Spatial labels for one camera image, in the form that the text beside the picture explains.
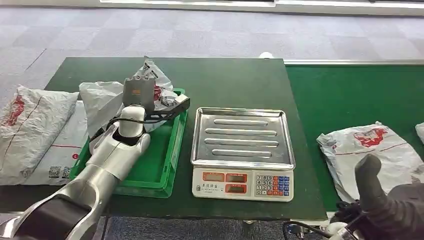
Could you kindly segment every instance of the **green plastic tray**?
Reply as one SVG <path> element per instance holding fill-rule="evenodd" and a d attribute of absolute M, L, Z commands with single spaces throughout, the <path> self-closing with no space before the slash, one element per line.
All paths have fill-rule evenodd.
<path fill-rule="evenodd" d="M 174 92 L 178 95 L 185 93 L 184 89 L 179 88 L 175 88 Z M 140 156 L 126 179 L 115 189 L 114 194 L 151 198 L 171 196 L 186 119 L 187 111 L 184 111 L 149 133 L 150 146 Z M 90 157 L 87 141 L 72 167 L 69 175 L 71 179 L 86 167 Z"/>

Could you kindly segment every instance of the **stainless steel tray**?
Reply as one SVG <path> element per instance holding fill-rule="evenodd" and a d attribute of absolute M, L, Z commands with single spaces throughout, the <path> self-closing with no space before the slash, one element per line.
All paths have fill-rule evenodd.
<path fill-rule="evenodd" d="M 286 114 L 281 110 L 198 108 L 191 163 L 196 167 L 294 169 Z"/>

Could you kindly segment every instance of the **keypad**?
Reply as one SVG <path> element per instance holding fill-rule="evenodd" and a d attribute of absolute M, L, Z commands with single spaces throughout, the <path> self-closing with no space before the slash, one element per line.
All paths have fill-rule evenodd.
<path fill-rule="evenodd" d="M 286 196 L 290 194 L 289 176 L 256 176 L 256 195 Z"/>

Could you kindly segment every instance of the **red logo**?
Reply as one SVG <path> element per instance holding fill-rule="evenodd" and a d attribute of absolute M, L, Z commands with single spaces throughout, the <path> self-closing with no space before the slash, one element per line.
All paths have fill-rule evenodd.
<path fill-rule="evenodd" d="M 153 99 L 155 101 L 159 100 L 159 97 L 161 96 L 161 88 L 159 86 L 156 85 L 156 82 L 154 83 L 154 97 Z"/>
<path fill-rule="evenodd" d="M 357 132 L 353 136 L 360 141 L 362 146 L 369 148 L 379 145 L 383 141 L 383 135 L 386 133 L 387 131 L 383 128 L 374 128 L 366 132 Z"/>
<path fill-rule="evenodd" d="M 6 124 L 9 126 L 14 126 L 18 121 L 19 115 L 24 111 L 25 102 L 22 101 L 22 96 L 17 95 L 16 99 L 11 105 L 10 115 L 6 120 Z"/>

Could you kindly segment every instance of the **plastic bag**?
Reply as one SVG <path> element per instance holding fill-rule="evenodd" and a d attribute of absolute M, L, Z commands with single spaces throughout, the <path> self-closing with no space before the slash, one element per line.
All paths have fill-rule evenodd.
<path fill-rule="evenodd" d="M 134 74 L 133 78 L 154 78 L 154 109 L 163 110 L 175 104 L 177 94 L 173 92 L 170 79 L 155 65 L 152 59 L 145 57 L 143 66 Z M 87 131 L 92 143 L 90 149 L 100 139 L 106 130 L 108 122 L 117 117 L 123 108 L 124 86 L 119 82 L 83 82 L 79 85 L 79 93 L 84 102 L 87 115 Z M 145 124 L 146 132 L 160 127 L 164 121 Z"/>
<path fill-rule="evenodd" d="M 326 162 L 339 197 L 346 202 L 359 199 L 355 166 L 366 155 L 381 160 L 377 177 L 388 193 L 401 184 L 424 183 L 424 162 L 411 145 L 380 122 L 350 127 L 316 139 L 326 156 Z"/>
<path fill-rule="evenodd" d="M 417 124 L 415 126 L 416 134 L 421 139 L 422 143 L 424 143 L 424 122 Z"/>
<path fill-rule="evenodd" d="M 23 184 L 74 112 L 78 92 L 19 86 L 0 118 L 0 185 Z"/>
<path fill-rule="evenodd" d="M 87 119 L 84 104 L 77 101 L 75 111 L 60 131 L 34 172 L 24 185 L 67 184 L 72 166 L 87 141 Z"/>

